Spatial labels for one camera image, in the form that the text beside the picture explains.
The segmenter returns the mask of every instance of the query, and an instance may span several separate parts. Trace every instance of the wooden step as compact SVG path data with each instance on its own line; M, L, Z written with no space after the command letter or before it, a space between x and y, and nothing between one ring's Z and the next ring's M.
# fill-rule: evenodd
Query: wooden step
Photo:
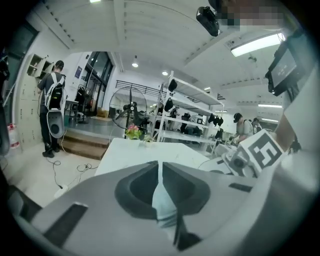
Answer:
M66 138L64 138L62 146L68 153L95 160L101 160L107 151L107 149L103 147L70 141L66 140Z
M77 142L77 143L86 144L89 146L103 148L103 149L107 149L109 146L108 139L87 136L87 135L80 134L80 133L73 132L73 131L66 132L64 139L63 139L63 142L65 142L65 141Z

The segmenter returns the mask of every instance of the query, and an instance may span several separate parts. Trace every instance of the black metal railing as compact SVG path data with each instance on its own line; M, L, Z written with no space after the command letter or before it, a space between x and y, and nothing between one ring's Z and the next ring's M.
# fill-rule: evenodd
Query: black metal railing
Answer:
M158 97L160 93L160 90L158 89L150 88L150 87L147 87L141 84L132 83L132 82L120 81L120 80L116 81L115 88L125 89L125 90L130 90L130 88L132 88L133 90L140 91L142 94L150 95L154 97ZM162 92L162 98L163 99L166 98L166 93L164 91Z

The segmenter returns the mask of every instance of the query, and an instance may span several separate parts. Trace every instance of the black shoe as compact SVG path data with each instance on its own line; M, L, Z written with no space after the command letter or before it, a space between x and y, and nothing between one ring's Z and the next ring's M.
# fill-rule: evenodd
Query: black shoe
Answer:
M54 157L55 157L55 155L54 155L54 153L52 152L52 150L42 152L42 155L43 155L45 158L54 158Z

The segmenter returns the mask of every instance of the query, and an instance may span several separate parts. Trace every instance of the black cap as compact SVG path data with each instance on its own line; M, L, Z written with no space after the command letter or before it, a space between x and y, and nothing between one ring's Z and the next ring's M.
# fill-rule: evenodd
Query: black cap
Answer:
M60 69L60 70L63 70L64 69L64 62L62 60L58 60L56 63L55 63L55 66L54 68L55 69Z
M236 114L233 116L233 118L234 118L233 122L234 122L234 123L238 123L238 121L240 120L240 118L242 118L242 114L236 113Z

